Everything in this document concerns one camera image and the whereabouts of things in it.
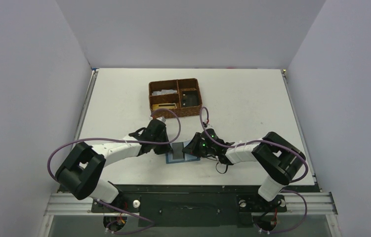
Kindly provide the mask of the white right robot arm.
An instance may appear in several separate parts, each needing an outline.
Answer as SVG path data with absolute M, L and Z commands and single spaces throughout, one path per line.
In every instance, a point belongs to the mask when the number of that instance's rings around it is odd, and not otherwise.
M 235 144 L 220 139 L 214 129 L 209 128 L 197 132 L 182 151 L 199 158 L 217 158 L 219 163 L 226 166 L 242 162 L 259 163 L 268 175 L 258 189 L 258 195 L 268 202 L 284 187 L 299 180 L 296 174 L 302 167 L 305 168 L 303 177 L 309 169 L 303 152 L 273 131 L 261 139 Z

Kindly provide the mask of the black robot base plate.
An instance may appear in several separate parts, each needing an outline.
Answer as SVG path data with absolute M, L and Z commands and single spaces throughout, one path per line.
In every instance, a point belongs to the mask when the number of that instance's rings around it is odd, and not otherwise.
M 283 195 L 272 201 L 260 197 L 258 186 L 117 185 L 121 197 L 112 205 L 145 217 L 139 226 L 238 228 L 253 225 L 252 214 L 270 220 L 286 212 Z

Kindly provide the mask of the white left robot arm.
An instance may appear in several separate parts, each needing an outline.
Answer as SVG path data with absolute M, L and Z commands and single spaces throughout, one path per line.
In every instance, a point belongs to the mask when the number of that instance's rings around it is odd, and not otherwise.
M 150 151 L 161 155 L 171 150 L 165 118 L 154 118 L 147 127 L 128 134 L 120 142 L 109 141 L 92 146 L 85 141 L 77 143 L 54 176 L 78 200 L 91 197 L 112 203 L 121 191 L 109 181 L 101 179 L 106 166 Z

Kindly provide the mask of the blue leather card holder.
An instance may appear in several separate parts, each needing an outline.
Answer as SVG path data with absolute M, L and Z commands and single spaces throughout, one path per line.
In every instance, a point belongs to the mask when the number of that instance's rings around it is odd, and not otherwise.
M 166 153 L 165 155 L 166 164 L 200 161 L 201 159 L 199 157 L 182 152 L 182 149 L 185 148 L 190 142 L 191 141 L 188 140 L 184 142 L 171 143 L 170 146 L 172 151 Z

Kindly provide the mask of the black card with stripe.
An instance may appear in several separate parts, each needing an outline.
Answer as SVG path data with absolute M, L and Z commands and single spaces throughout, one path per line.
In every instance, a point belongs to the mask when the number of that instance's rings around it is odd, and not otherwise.
M 185 155 L 183 153 L 184 143 L 172 143 L 172 160 L 173 161 L 184 161 Z

